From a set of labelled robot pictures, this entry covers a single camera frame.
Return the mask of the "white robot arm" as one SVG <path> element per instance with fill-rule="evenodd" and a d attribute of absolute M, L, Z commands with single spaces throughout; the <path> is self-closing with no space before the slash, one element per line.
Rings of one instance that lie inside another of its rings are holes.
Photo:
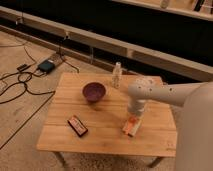
<path fill-rule="evenodd" d="M 169 104 L 177 127 L 174 171 L 213 171 L 213 81 L 128 86 L 128 110 L 139 114 L 141 100 Z"/>

